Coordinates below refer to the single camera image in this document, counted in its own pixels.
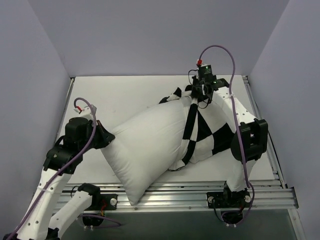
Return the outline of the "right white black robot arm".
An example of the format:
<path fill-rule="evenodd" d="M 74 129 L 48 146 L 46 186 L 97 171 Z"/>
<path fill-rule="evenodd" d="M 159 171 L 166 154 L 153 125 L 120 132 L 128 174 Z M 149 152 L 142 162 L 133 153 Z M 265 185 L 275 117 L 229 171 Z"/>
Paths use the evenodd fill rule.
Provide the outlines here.
<path fill-rule="evenodd" d="M 230 149 L 234 158 L 226 180 L 229 189 L 222 193 L 223 203 L 232 207 L 240 201 L 239 192 L 250 186 L 252 168 L 267 150 L 268 123 L 251 114 L 232 92 L 232 83 L 214 76 L 210 65 L 198 63 L 192 79 L 199 127 L 212 131 L 214 154 Z"/>

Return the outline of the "white pillow insert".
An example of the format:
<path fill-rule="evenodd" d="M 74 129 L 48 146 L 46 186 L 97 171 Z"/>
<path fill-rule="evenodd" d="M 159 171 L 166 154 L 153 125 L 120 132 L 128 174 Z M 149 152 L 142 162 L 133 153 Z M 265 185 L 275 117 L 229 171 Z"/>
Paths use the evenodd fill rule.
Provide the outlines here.
<path fill-rule="evenodd" d="M 185 166 L 183 135 L 191 104 L 185 96 L 155 105 L 111 131 L 115 139 L 101 152 L 132 206 L 163 173 Z"/>

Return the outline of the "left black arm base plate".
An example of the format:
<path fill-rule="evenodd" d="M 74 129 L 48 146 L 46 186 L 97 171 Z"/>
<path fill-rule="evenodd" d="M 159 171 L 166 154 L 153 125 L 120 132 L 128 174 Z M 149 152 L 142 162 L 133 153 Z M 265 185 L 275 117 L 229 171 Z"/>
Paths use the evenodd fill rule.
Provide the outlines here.
<path fill-rule="evenodd" d="M 118 195 L 113 193 L 101 194 L 92 198 L 90 209 L 93 211 L 114 211 L 117 209 Z"/>

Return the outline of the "black white checkered pillowcase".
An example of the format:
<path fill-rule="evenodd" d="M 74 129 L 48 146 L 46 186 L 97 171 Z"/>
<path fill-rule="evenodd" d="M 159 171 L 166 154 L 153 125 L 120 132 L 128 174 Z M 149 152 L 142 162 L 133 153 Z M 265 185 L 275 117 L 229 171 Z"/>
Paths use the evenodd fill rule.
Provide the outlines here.
<path fill-rule="evenodd" d="M 179 157 L 168 168 L 169 171 L 178 171 L 189 163 L 196 164 L 231 147 L 235 133 L 217 104 L 206 104 L 192 97 L 190 85 L 184 91 L 178 87 L 159 103 L 170 101 L 181 101 L 186 113 L 186 122 Z"/>

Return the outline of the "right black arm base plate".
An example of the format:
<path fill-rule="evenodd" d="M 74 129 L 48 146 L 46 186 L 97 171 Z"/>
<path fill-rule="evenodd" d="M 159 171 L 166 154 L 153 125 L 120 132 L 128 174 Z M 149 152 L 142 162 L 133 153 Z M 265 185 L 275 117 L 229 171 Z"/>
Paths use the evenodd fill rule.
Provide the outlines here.
<path fill-rule="evenodd" d="M 248 208 L 252 201 L 249 193 L 227 196 L 222 192 L 207 192 L 207 206 L 210 209 L 241 209 Z"/>

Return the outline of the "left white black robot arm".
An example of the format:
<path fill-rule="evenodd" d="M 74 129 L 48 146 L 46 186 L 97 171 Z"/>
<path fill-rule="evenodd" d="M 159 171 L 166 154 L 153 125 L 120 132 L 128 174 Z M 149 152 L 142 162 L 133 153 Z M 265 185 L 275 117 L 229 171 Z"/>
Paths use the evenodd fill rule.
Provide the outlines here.
<path fill-rule="evenodd" d="M 73 117 L 61 136 L 46 154 L 40 182 L 27 212 L 5 240 L 59 240 L 65 231 L 86 210 L 100 210 L 103 197 L 98 186 L 83 183 L 71 200 L 56 214 L 53 210 L 59 197 L 90 149 L 102 149 L 115 139 L 92 117 Z"/>

